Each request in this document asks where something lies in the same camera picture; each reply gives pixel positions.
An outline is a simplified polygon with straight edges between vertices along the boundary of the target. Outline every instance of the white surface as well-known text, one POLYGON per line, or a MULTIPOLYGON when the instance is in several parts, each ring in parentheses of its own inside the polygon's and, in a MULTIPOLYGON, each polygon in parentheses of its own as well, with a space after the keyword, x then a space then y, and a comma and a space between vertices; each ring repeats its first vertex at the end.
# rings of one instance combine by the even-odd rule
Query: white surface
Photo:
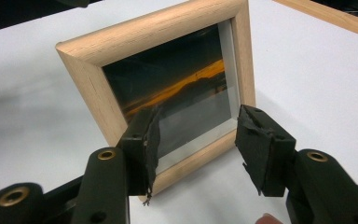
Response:
MULTIPOLYGON (((49 191, 82 175, 106 143, 55 52, 57 42, 173 5, 106 0, 0 31, 0 189, 49 191)), ((338 159, 358 183, 358 35, 269 0, 250 0, 257 106, 338 159)), ((258 197, 231 150, 142 207, 132 223, 288 222, 283 199, 258 197)))

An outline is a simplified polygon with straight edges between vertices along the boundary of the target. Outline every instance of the clamp jaw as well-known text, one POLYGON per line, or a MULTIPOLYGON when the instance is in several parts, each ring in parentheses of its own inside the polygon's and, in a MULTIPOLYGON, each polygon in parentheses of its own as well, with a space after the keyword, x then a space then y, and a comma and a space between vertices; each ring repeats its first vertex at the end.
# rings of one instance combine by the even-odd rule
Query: clamp jaw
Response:
POLYGON ((358 224, 358 186, 330 155, 295 150, 296 139, 264 111, 242 105, 236 145, 258 193, 282 197, 292 223, 358 224))

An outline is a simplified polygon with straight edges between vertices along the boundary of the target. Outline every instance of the finger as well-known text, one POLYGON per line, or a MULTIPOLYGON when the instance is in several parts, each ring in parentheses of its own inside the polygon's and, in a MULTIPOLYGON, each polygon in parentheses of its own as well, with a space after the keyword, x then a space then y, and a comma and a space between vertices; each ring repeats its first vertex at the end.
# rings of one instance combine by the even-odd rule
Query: finger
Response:
POLYGON ((282 224, 278 219, 266 213, 255 224, 282 224))

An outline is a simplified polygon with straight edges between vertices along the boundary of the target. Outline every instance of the light wood frame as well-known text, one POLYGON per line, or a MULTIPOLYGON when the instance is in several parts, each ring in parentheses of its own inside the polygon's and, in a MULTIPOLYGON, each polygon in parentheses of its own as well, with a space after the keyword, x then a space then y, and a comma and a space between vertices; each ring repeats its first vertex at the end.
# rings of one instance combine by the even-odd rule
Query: light wood frame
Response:
POLYGON ((310 0, 274 0, 358 34, 358 17, 310 0))
MULTIPOLYGON (((247 0, 193 0, 57 44, 56 49, 109 146, 127 128, 103 66, 220 21, 231 21, 240 103, 255 105, 247 0)), ((156 194, 234 147, 235 130, 160 173, 156 194)))

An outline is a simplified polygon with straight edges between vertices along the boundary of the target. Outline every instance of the glass pane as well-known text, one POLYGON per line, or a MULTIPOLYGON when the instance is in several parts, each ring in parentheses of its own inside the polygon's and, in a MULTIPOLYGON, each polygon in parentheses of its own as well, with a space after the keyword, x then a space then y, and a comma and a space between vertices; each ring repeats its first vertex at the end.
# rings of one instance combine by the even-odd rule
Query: glass pane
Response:
POLYGON ((231 118, 217 25, 103 68, 127 122, 160 105, 161 158, 231 118))

